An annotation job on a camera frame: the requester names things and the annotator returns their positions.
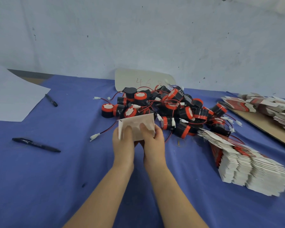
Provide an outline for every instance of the pen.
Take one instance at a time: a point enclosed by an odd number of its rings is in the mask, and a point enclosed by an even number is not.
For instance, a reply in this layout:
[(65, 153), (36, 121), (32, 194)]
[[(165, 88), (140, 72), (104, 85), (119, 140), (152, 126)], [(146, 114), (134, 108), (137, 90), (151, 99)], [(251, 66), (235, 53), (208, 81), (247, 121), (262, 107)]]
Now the pen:
[(54, 102), (54, 100), (48, 94), (46, 94), (46, 98), (53, 104), (54, 107), (58, 106), (58, 104)]
[(24, 143), (24, 144), (27, 144), (27, 145), (30, 145), (30, 146), (38, 147), (40, 149), (45, 149), (45, 150), (48, 150), (48, 151), (51, 151), (51, 152), (57, 152), (57, 153), (61, 152), (59, 149), (56, 149), (56, 148), (53, 148), (53, 147), (50, 147), (50, 146), (46, 146), (46, 145), (37, 144), (37, 143), (35, 143), (35, 142), (31, 141), (31, 140), (25, 139), (25, 138), (12, 138), (12, 140), (15, 141), (15, 142)]

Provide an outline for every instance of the person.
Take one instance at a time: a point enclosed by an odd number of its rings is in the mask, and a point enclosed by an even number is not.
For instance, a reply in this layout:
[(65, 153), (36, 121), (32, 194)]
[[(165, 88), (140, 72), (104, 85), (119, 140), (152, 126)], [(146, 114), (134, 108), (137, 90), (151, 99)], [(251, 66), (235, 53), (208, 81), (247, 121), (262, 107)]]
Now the person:
[[(144, 140), (144, 167), (150, 178), (165, 228), (208, 227), (193, 208), (169, 171), (165, 158), (163, 131), (155, 125), (155, 137), (142, 123), (140, 130)], [(64, 228), (111, 228), (134, 169), (132, 128), (128, 126), (122, 140), (118, 128), (113, 133), (114, 163), (89, 198), (65, 224)]]

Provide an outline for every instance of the forearm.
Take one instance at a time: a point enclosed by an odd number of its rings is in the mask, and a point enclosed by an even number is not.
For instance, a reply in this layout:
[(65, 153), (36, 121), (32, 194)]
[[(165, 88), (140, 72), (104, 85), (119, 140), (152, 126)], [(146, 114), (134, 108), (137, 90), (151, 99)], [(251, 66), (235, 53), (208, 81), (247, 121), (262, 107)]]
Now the forearm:
[(64, 227), (111, 228), (132, 171), (133, 166), (113, 165), (89, 198)]
[(149, 174), (165, 228), (208, 227), (165, 167)]

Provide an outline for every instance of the white wall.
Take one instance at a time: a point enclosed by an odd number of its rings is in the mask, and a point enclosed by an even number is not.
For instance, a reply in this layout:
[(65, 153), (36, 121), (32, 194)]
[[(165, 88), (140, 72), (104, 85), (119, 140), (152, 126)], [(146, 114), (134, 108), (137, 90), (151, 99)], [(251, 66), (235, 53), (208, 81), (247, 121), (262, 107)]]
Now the white wall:
[(285, 15), (228, 0), (0, 0), (0, 64), (153, 70), (187, 88), (285, 97)]

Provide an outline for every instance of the blue tablecloth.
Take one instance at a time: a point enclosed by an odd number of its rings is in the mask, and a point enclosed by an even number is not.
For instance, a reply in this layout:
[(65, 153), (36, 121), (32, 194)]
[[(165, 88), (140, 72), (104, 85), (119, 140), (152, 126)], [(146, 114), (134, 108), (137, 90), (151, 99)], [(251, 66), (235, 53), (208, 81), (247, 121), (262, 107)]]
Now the blue tablecloth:
[[(58, 103), (47, 99), (23, 122), (0, 122), (0, 227), (61, 227), (79, 209), (111, 168), (114, 155), (110, 130), (114, 118), (101, 117), (103, 100), (112, 97), (114, 80), (55, 75), (43, 86)], [(212, 107), (226, 92), (185, 89)], [(238, 118), (236, 133), (247, 145), (285, 165), (285, 147)], [(11, 141), (27, 137), (62, 150), (52, 153)], [(179, 186), (209, 227), (285, 227), (285, 192), (280, 197), (222, 182), (210, 146), (187, 136), (166, 145), (166, 160)], [(114, 227), (163, 227), (147, 173), (143, 150), (135, 151), (130, 178)]]

